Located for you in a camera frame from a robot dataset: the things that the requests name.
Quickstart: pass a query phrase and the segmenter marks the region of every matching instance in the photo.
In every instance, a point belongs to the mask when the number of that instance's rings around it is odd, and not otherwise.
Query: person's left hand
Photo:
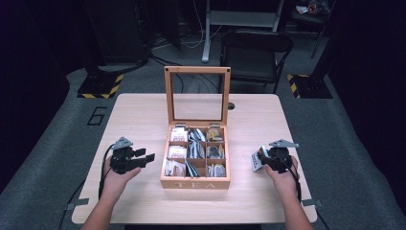
[[[122,195],[126,183],[140,173],[141,168],[135,168],[130,172],[118,174],[111,169],[110,160],[111,156],[105,160],[104,174],[107,174],[107,176],[104,180],[101,199],[107,199],[110,202],[116,203]]]

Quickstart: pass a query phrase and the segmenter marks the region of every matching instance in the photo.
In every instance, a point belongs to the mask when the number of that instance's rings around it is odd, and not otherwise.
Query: person's right arm
[[[298,161],[292,156],[292,172],[296,172]],[[268,165],[264,166],[268,175],[272,178],[275,188],[281,198],[284,218],[287,230],[294,229],[313,229],[310,221],[305,214],[301,203],[298,200],[296,181],[290,172],[278,173],[275,172]]]

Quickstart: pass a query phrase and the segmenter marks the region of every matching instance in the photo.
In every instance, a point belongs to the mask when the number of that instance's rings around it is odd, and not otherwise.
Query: open box lid
[[[165,66],[169,124],[197,127],[227,126],[230,72],[230,67]],[[215,93],[183,93],[183,90],[174,92],[174,85],[179,81],[183,88],[180,76],[184,75],[192,75],[195,81],[205,80],[211,84],[213,80],[217,80],[222,82],[222,86]],[[215,78],[208,80],[207,75]]]

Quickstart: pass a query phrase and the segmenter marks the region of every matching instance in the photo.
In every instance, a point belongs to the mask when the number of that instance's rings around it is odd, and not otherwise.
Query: person's right hand
[[[293,173],[297,173],[296,169],[298,169],[298,160],[294,156],[291,157],[293,165],[290,169]],[[280,196],[297,195],[296,181],[290,172],[278,173],[277,171],[273,171],[272,168],[268,165],[264,165],[263,167],[274,181],[275,188],[277,189]]]

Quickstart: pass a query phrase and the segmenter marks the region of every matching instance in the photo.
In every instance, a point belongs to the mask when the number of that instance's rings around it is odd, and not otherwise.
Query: hand
[[[106,159],[104,165],[104,174],[106,174],[106,177],[101,199],[107,199],[110,202],[116,203],[122,195],[126,183],[140,173],[141,168],[135,168],[130,172],[118,174],[110,168],[110,160],[111,156]]]
[[[299,175],[296,172],[296,169],[298,169],[298,160],[294,156],[291,157],[292,167],[290,169],[299,178]],[[278,173],[273,171],[268,165],[264,165],[264,168],[274,181],[275,188],[280,196],[296,196],[296,181],[290,172]]]

